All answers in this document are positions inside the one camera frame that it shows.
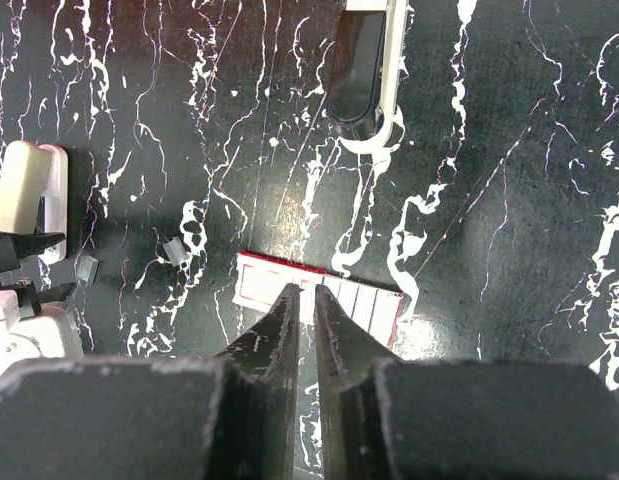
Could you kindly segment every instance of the small plastic block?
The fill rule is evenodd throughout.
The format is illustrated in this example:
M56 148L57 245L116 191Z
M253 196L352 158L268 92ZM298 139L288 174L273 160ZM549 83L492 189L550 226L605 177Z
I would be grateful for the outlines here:
M78 279L83 280L87 285L93 285L96 279L96 273L98 272L98 264L100 262L95 258L85 255L80 259L80 265L78 265Z
M189 254L178 237L174 237L171 241L163 243L162 247L165 249L169 261L174 266L182 265L189 258Z

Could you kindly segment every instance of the black plastic piece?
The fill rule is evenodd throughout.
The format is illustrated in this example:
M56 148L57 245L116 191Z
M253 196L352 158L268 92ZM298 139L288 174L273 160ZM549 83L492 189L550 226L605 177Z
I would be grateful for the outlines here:
M0 479L291 479L298 322L288 285L213 359L13 365ZM325 480L619 478L619 406L585 366L403 362L323 286L315 331Z
M380 108L385 11L343 11L336 33L326 110L338 134L367 140L383 123Z
M76 289L76 283L63 283L38 293L38 300L45 304L49 302L64 302Z
M65 238L64 233L18 235L0 232L0 273L18 270L20 260L41 254Z
M45 197L40 197L40 203L38 204L38 216L36 217L36 229L34 233L45 232L45 204L47 200Z
M0 378L0 479L291 478L300 289L217 358L85 356Z

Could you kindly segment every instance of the black marble surface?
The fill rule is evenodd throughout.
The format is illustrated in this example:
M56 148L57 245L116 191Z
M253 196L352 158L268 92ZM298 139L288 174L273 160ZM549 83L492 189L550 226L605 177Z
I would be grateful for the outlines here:
M231 302L250 250L402 289L405 358L576 361L619 398L619 0L412 2L368 157L322 108L341 8L0 1L0 160L69 152L74 254L35 275L101 260L73 299L85 350L221 350L258 318ZM318 472L311 335L296 463Z

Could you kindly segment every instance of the white plastic object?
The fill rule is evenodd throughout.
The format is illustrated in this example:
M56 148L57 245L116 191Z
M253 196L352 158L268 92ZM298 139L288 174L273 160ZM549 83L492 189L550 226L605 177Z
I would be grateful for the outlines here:
M91 255L85 255L80 259L78 264L77 277L79 280L85 282L85 285L93 285L98 273L99 261L93 258Z
M345 10L354 12L378 11L387 8L387 0L347 0Z
M45 199L45 233L64 233L67 236L67 194L69 188L69 159L67 152L55 145L40 145L38 148L51 153L52 164L47 188L42 192ZM67 256L67 241L63 240L45 250L40 258L47 265L64 260Z
M0 290L0 322L5 330L13 327L20 320L18 295L13 290Z
M347 0L347 10L383 10L386 4L387 25L385 48L382 59L382 82L380 85L380 108L384 120L380 131L368 140L347 140L340 142L347 150L359 155L368 155L384 147L391 137L393 118L396 111L396 96L400 78L400 59L407 27L409 0Z
M389 346L402 307L403 294L343 280L324 270L285 264L240 252L233 302L268 312L287 283L300 285L300 322L313 325L314 291L325 285L351 319L383 345Z
M17 322L9 329L0 322L0 375L10 365L27 358L81 356L78 327L65 303L46 303L41 315Z
M52 154L17 140L5 151L0 172L0 232L31 234L47 188Z

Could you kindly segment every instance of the marble-patterned surface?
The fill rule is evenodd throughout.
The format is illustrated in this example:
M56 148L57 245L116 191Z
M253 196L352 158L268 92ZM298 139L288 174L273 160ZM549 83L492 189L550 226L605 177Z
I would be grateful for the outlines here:
M20 138L70 154L74 254L35 275L101 260L85 349L217 352L257 318L231 303L250 250L403 290L405 358L577 361L619 398L619 0L412 2L373 157L322 108L341 8L0 1L0 162ZM311 330L296 463L318 472Z

